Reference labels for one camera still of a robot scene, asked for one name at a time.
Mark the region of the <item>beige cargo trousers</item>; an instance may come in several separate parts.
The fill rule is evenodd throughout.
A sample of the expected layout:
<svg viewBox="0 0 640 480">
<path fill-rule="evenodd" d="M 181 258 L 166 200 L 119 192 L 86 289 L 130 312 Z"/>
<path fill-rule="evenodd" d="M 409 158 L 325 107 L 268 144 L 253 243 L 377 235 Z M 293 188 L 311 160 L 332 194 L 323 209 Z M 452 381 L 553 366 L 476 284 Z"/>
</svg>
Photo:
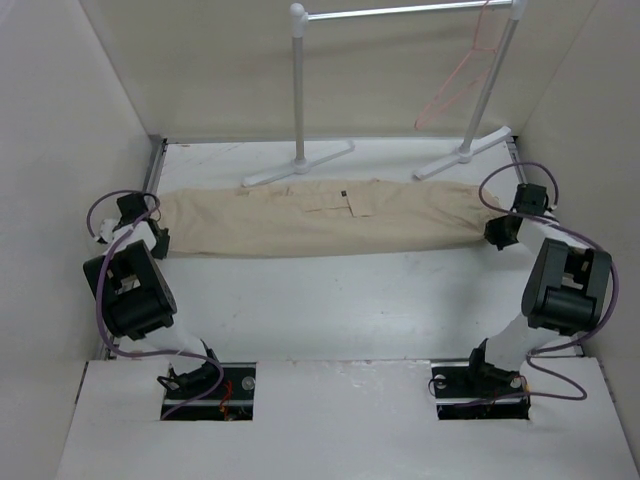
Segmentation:
<svg viewBox="0 0 640 480">
<path fill-rule="evenodd" d="M 450 181 L 319 180 L 160 197 L 179 255 L 318 257 L 466 246 L 484 237 L 499 201 Z"/>
</svg>

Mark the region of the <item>pink wire hanger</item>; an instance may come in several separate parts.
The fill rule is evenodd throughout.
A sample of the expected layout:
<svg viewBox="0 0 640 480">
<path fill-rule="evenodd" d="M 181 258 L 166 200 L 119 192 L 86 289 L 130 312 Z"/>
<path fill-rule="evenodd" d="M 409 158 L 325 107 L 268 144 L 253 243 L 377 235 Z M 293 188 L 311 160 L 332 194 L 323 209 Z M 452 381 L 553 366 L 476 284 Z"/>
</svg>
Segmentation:
<svg viewBox="0 0 640 480">
<path fill-rule="evenodd" d="M 413 124 L 415 131 L 424 131 L 488 75 L 498 49 L 498 41 L 484 32 L 484 20 L 490 9 L 489 1 L 485 1 L 477 17 L 469 50 L 417 115 Z"/>
</svg>

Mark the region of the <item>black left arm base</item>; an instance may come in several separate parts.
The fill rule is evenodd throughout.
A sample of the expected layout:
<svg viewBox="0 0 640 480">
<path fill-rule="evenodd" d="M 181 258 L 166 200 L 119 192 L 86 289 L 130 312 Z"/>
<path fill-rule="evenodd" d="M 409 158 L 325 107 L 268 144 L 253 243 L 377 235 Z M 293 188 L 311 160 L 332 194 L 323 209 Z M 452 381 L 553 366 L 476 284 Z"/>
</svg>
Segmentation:
<svg viewBox="0 0 640 480">
<path fill-rule="evenodd" d="M 190 372 L 170 365 L 157 377 L 164 389 L 161 421 L 251 421 L 257 383 L 256 363 L 203 362 Z"/>
</svg>

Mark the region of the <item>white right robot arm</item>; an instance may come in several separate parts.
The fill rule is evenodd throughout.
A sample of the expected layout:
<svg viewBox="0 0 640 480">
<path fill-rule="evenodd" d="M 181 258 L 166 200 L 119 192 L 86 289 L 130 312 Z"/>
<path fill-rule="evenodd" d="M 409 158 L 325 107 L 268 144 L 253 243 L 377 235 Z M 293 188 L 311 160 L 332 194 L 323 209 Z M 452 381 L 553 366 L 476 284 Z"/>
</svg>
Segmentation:
<svg viewBox="0 0 640 480">
<path fill-rule="evenodd" d="M 521 183 L 511 209 L 485 226 L 485 239 L 497 249 L 522 244 L 536 259 L 520 313 L 470 354 L 463 380 L 475 395 L 509 387 L 533 354 L 557 339 L 591 333 L 601 321 L 612 257 L 561 229 L 549 212 L 546 188 Z"/>
</svg>

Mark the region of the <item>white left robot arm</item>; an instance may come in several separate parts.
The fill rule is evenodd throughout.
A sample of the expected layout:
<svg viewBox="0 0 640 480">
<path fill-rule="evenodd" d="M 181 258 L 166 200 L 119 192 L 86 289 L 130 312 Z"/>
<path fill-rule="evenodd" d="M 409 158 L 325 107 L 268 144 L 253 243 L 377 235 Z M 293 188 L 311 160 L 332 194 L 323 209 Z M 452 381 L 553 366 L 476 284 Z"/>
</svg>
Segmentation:
<svg viewBox="0 0 640 480">
<path fill-rule="evenodd" d="M 105 345 L 118 356 L 165 356 L 169 391 L 192 387 L 206 399 L 224 387 L 223 368 L 204 340 L 178 325 L 177 304 L 158 262 L 167 257 L 169 230 L 159 225 L 159 199 L 152 193 L 117 190 L 100 197 L 86 218 L 89 234 L 104 253 L 83 264 L 96 303 Z"/>
</svg>

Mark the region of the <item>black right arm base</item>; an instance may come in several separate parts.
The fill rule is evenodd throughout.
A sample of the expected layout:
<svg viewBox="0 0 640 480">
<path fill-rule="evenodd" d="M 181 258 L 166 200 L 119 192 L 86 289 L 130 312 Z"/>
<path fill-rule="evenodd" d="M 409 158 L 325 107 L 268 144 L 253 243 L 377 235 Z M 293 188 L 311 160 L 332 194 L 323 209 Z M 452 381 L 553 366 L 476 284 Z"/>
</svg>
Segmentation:
<svg viewBox="0 0 640 480">
<path fill-rule="evenodd" d="M 528 420 L 531 401 L 518 369 L 487 362 L 487 340 L 466 359 L 431 363 L 427 384 L 439 420 Z"/>
</svg>

